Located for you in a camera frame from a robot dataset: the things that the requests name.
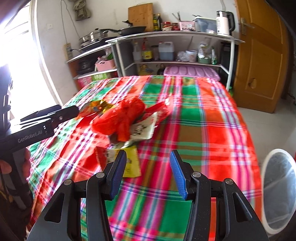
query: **human hand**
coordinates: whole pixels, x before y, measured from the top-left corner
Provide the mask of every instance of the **human hand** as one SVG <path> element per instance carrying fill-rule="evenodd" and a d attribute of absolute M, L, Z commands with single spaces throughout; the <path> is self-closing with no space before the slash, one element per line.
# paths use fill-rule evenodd
<path fill-rule="evenodd" d="M 22 172 L 25 178 L 28 178 L 30 176 L 30 169 L 31 169 L 31 163 L 30 163 L 30 157 L 31 157 L 31 153 L 29 151 L 29 149 L 26 148 L 25 150 L 25 162 L 22 166 Z M 1 170 L 3 174 L 9 174 L 12 171 L 11 166 L 3 160 L 0 160 L 0 166 L 1 166 Z"/>

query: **purple plastic lid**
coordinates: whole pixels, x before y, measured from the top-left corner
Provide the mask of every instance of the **purple plastic lid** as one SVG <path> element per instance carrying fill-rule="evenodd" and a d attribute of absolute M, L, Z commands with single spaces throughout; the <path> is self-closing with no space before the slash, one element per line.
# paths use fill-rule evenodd
<path fill-rule="evenodd" d="M 215 70 L 201 66 L 170 65 L 165 68 L 163 75 L 184 77 L 206 77 L 220 81 L 220 76 L 216 73 Z"/>

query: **wooden cutting board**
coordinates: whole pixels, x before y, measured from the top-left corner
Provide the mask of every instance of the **wooden cutting board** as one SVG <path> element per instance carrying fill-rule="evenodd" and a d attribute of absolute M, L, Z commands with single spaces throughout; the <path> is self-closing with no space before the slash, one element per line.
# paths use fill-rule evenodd
<path fill-rule="evenodd" d="M 128 8 L 128 20 L 134 26 L 146 26 L 145 32 L 153 31 L 153 3 Z"/>

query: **brown door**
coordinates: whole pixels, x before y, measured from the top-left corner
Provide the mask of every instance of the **brown door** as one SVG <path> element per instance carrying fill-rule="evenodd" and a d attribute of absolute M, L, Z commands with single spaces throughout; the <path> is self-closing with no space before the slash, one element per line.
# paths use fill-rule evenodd
<path fill-rule="evenodd" d="M 239 45 L 234 99 L 239 107 L 273 113 L 286 79 L 287 29 L 264 0 L 236 3 L 245 43 Z"/>

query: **silver screw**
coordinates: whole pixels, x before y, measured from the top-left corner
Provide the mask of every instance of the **silver screw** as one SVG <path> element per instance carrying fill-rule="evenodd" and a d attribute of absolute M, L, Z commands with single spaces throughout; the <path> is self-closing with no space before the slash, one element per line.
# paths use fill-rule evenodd
<path fill-rule="evenodd" d="M 71 183 L 72 183 L 72 180 L 71 180 L 71 179 L 66 179 L 66 180 L 64 181 L 64 184 L 65 184 L 66 186 L 70 185 Z"/>
<path fill-rule="evenodd" d="M 233 184 L 233 180 L 230 178 L 226 178 L 225 182 L 229 185 Z"/>
<path fill-rule="evenodd" d="M 102 177 L 104 177 L 105 176 L 105 173 L 103 173 L 103 172 L 98 172 L 97 174 L 96 174 L 96 177 L 97 178 L 102 178 Z"/>
<path fill-rule="evenodd" d="M 193 172 L 192 173 L 192 176 L 194 176 L 194 177 L 200 177 L 201 174 L 200 174 L 200 172 Z"/>

